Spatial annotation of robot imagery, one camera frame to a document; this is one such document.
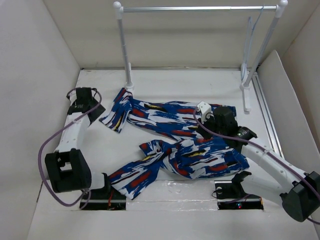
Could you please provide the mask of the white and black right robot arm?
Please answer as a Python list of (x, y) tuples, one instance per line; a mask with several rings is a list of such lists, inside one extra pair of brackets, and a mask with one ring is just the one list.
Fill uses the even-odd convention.
[(234, 113), (226, 106), (212, 109), (202, 101), (194, 112), (200, 113), (195, 118), (198, 133), (205, 138), (222, 138), (275, 180), (267, 181), (248, 171), (237, 173), (231, 184), (235, 196), (257, 195), (280, 205), (297, 222), (311, 220), (311, 215), (320, 208), (319, 173), (307, 173), (286, 161), (263, 144), (255, 132), (238, 125)]

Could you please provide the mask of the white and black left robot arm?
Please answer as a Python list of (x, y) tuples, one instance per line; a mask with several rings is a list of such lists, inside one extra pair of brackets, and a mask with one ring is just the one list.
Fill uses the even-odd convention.
[(89, 128), (106, 110), (96, 88), (77, 87), (67, 93), (70, 106), (61, 138), (54, 152), (46, 154), (44, 163), (54, 193), (91, 190), (107, 198), (111, 183), (106, 173), (90, 170), (81, 146)]

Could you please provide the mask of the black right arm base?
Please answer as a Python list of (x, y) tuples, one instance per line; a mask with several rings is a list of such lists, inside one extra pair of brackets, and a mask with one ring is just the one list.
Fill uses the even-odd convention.
[(218, 210), (264, 210), (262, 198), (246, 193), (241, 186), (245, 177), (250, 175), (250, 172), (243, 171), (237, 173), (231, 180), (214, 181), (211, 196), (217, 200)]

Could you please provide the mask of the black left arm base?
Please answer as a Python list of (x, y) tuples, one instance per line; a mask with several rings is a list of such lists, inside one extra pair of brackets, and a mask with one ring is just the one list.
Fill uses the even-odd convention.
[(106, 186), (91, 189), (89, 193), (86, 193), (79, 203), (79, 209), (83, 211), (122, 211), (126, 209), (126, 203), (127, 198), (108, 182)]

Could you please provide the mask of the blue patterned trousers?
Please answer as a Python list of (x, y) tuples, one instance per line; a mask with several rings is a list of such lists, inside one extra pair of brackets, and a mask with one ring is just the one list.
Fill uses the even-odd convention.
[(167, 138), (139, 147), (144, 158), (129, 162), (109, 176), (119, 193), (133, 200), (158, 177), (161, 169), (187, 179), (218, 178), (249, 167), (248, 160), (220, 137), (205, 139), (197, 132), (196, 105), (185, 101), (147, 102), (122, 88), (110, 112), (100, 121), (120, 133), (126, 123)]

